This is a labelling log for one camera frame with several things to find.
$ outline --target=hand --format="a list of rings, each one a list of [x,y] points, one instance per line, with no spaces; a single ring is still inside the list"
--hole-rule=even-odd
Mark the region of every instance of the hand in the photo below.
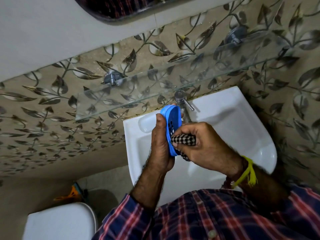
[[[190,161],[198,166],[221,172],[230,178],[242,169],[241,157],[221,139],[208,123],[182,125],[174,132],[173,136],[182,133],[196,136],[196,145],[177,143],[172,145],[186,154]]]
[[[146,166],[165,174],[173,168],[174,157],[169,156],[166,119],[160,113],[156,114],[156,119],[156,125],[151,134],[151,153]]]

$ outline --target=houndstooth cloth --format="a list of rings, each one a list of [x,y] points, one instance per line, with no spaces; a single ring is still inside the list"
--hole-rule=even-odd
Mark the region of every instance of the houndstooth cloth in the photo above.
[[[178,136],[173,136],[171,137],[171,143],[182,143],[188,146],[195,146],[196,145],[196,137],[191,135],[191,134],[180,134]],[[182,151],[176,149],[180,155],[182,156],[182,158],[184,160],[186,160],[187,162],[190,161],[190,159],[187,157],[187,155],[185,153],[183,153]]]

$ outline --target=right hand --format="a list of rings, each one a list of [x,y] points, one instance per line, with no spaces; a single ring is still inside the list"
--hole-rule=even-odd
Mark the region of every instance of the right hand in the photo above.
[[[196,145],[173,143],[190,161],[202,168],[218,171],[232,178],[242,169],[242,159],[206,122],[184,124],[173,136],[192,134],[196,137]]]

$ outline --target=washbasin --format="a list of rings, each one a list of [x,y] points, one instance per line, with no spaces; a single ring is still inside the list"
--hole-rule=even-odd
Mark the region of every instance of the washbasin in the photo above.
[[[194,111],[189,111],[193,122],[209,123],[239,154],[251,158],[268,173],[273,172],[277,162],[275,145],[238,87],[205,95],[190,100],[189,103],[195,108]],[[141,121],[151,117],[155,124],[156,113],[159,112],[153,111],[123,121],[133,185],[142,172],[151,148],[151,131],[141,129]],[[189,191],[219,189],[225,178],[222,173],[201,168],[177,156],[173,169],[167,173],[164,180],[158,205],[171,202]]]

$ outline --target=shirt button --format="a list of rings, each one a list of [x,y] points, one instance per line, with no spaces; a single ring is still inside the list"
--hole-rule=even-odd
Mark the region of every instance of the shirt button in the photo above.
[[[217,236],[217,231],[216,230],[211,230],[208,232],[208,238],[209,239],[214,239]]]

